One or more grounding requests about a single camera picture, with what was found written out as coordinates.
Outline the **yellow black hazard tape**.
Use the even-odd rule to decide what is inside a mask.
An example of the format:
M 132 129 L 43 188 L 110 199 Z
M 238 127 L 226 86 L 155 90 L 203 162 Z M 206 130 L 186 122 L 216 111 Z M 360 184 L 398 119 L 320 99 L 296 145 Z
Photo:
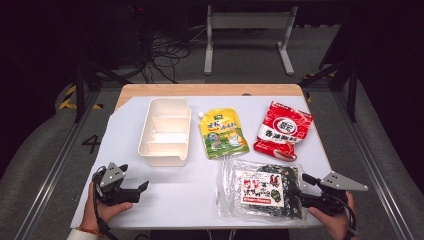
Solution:
M 76 85 L 72 84 L 66 91 L 62 102 L 59 104 L 59 109 L 77 109 L 77 104 L 71 102 L 71 98 L 75 92 Z

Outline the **white divided storage box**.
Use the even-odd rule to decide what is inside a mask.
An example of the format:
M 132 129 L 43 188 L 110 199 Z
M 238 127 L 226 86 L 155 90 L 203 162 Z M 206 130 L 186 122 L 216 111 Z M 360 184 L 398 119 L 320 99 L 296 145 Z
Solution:
M 191 108 L 185 98 L 150 101 L 138 152 L 153 167 L 181 167 L 187 162 Z

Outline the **red snack packet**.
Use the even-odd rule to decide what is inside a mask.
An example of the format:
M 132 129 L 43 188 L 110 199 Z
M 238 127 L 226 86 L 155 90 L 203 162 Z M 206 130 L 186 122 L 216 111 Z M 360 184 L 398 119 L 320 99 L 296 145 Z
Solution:
M 313 122 L 311 114 L 272 101 L 253 144 L 255 151 L 293 162 L 295 145 L 308 135 Z

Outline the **clear bag of dark seaweed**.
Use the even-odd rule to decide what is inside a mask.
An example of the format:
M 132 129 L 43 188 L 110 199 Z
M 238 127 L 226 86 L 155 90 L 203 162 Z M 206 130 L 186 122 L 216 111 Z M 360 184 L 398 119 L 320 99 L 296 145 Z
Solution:
M 227 158 L 217 183 L 218 214 L 248 222 L 307 226 L 301 201 L 290 194 L 291 189 L 303 189 L 302 173 L 295 164 Z

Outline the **aluminium floor rail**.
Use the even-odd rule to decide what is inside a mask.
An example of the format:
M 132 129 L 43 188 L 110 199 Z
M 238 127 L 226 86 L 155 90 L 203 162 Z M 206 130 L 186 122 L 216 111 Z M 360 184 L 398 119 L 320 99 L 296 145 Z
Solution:
M 381 171 L 375 162 L 374 157 L 372 156 L 370 149 L 366 145 L 366 141 L 358 125 L 351 120 L 348 114 L 347 102 L 344 100 L 343 95 L 339 92 L 334 92 L 333 98 L 339 110 L 341 111 L 351 134 L 353 135 L 353 139 L 357 147 L 359 148 L 362 164 L 364 165 L 364 168 L 366 169 L 366 172 L 371 179 L 373 187 L 396 232 L 397 237 L 400 240 L 415 240 L 398 207 L 398 204 L 393 197 L 391 190 L 389 189 Z
M 77 139 L 77 136 L 88 115 L 90 114 L 93 105 L 96 103 L 98 95 L 98 92 L 89 92 L 87 94 L 87 100 L 81 98 L 83 106 L 77 109 L 77 122 L 71 125 L 71 128 L 60 149 L 60 152 L 58 153 L 58 156 L 51 166 L 50 171 L 46 174 L 44 182 L 41 184 L 37 196 L 13 240 L 29 240 L 30 236 L 32 235 L 35 226 L 38 223 L 57 185 L 63 169 L 69 160 L 69 155 Z

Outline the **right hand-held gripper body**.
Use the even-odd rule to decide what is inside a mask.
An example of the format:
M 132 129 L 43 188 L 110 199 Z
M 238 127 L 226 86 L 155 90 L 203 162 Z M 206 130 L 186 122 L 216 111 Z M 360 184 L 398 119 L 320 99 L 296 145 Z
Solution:
M 304 208 L 315 207 L 326 215 L 341 214 L 347 205 L 347 191 L 367 191 L 368 186 L 356 182 L 339 173 L 331 171 L 317 185 L 321 189 L 320 196 L 302 193 L 301 203 Z

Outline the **yellow green spout pouch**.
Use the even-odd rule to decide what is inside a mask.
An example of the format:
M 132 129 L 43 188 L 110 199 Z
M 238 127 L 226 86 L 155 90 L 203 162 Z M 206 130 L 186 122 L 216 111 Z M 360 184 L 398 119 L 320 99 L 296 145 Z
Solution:
M 239 116 L 233 108 L 218 108 L 203 113 L 199 127 L 208 159 L 250 151 Z

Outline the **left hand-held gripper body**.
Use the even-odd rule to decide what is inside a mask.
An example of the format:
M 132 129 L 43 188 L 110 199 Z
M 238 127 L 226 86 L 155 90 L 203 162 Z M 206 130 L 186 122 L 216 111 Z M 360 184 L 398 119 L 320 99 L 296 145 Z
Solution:
M 94 189 L 96 196 L 106 205 L 117 205 L 124 202 L 138 203 L 140 192 L 138 189 L 123 189 L 121 184 L 125 173 L 114 162 L 107 167 L 101 167 L 94 174 Z

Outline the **person's left hand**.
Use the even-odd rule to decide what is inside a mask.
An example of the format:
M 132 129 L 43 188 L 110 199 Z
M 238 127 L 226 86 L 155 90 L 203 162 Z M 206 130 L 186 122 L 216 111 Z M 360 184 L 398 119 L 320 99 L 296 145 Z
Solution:
M 84 214 L 82 222 L 79 225 L 79 229 L 88 233 L 99 235 L 101 231 L 97 223 L 97 218 L 101 218 L 106 224 L 109 224 L 114 217 L 131 209 L 132 207 L 133 204 L 130 202 L 124 202 L 114 206 L 108 206 L 103 203 L 95 205 L 93 184 L 90 184 Z

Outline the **white metal stand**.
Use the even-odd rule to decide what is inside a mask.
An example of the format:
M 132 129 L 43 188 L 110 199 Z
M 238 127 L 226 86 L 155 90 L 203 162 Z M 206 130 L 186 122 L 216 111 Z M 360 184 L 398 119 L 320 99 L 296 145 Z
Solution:
M 283 12 L 214 12 L 207 8 L 206 33 L 207 45 L 204 61 L 204 74 L 212 74 L 213 66 L 213 30 L 214 29 L 282 29 L 283 38 L 276 44 L 285 72 L 292 76 L 294 69 L 287 52 L 298 7 Z

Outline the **black metal stand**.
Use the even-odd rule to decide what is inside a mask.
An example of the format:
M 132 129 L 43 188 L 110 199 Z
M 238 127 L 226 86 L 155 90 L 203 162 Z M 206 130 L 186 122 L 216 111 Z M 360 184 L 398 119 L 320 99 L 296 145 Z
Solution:
M 353 61 L 342 61 L 336 64 L 332 64 L 306 80 L 302 80 L 298 85 L 303 88 L 318 80 L 324 78 L 326 75 L 334 73 L 334 77 L 329 83 L 331 91 L 339 92 L 342 90 L 345 84 L 348 84 L 347 92 L 347 114 L 352 122 L 356 121 L 355 117 L 355 104 L 356 104 L 356 92 L 358 84 L 358 70 L 356 64 Z
M 86 111 L 86 100 L 85 100 L 85 87 L 88 87 L 91 91 L 99 92 L 102 84 L 101 77 L 97 75 L 100 72 L 107 78 L 120 83 L 121 85 L 129 84 L 129 81 L 123 77 L 113 73 L 111 70 L 107 70 L 98 64 L 90 61 L 80 62 L 75 69 L 75 86 L 76 86 L 76 117 L 75 123 L 79 123 Z

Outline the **person's right hand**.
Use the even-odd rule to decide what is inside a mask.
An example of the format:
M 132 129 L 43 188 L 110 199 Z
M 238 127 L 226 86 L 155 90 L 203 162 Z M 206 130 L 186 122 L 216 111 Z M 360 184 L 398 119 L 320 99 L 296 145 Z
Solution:
M 308 213 L 323 224 L 334 240 L 345 240 L 345 237 L 349 233 L 350 222 L 347 212 L 340 215 L 329 216 L 315 207 L 309 207 Z

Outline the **white table sheet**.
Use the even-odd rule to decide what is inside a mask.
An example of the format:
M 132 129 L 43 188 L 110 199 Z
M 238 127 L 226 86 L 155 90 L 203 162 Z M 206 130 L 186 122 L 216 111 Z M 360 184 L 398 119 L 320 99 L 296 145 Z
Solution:
M 187 163 L 182 167 L 151 167 L 138 153 L 149 97 L 133 97 L 109 118 L 106 133 L 92 166 L 93 170 L 113 161 L 129 166 L 122 186 L 148 189 L 129 211 L 115 217 L 114 229 L 225 229 L 286 228 L 282 221 L 262 218 L 222 217 L 216 208 L 217 180 L 222 162 L 210 160 L 201 139 L 199 113 L 216 108 L 233 108 L 241 120 L 248 143 L 256 135 L 271 102 L 309 110 L 302 96 L 188 96 L 192 110 Z

